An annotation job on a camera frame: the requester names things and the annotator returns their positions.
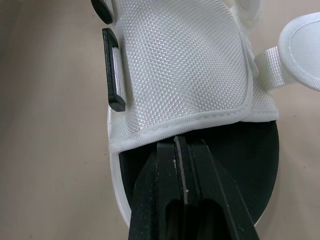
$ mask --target white padding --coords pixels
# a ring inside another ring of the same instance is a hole
[[[241,22],[244,30],[252,32],[259,22],[261,0],[235,0],[231,11],[235,18]]]
[[[108,116],[111,152],[248,116],[254,62],[221,0],[115,0],[113,6],[127,104]]]

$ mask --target black buckle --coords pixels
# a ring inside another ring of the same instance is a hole
[[[112,48],[119,48],[118,41],[110,28],[102,29],[102,35],[109,105],[116,112],[124,112],[126,110],[126,104],[123,98],[117,94],[114,57],[112,54]]]
[[[237,184],[202,139],[160,141],[138,177],[129,240],[258,240]]]
[[[104,0],[91,0],[92,6],[105,24],[112,24],[112,14]]]

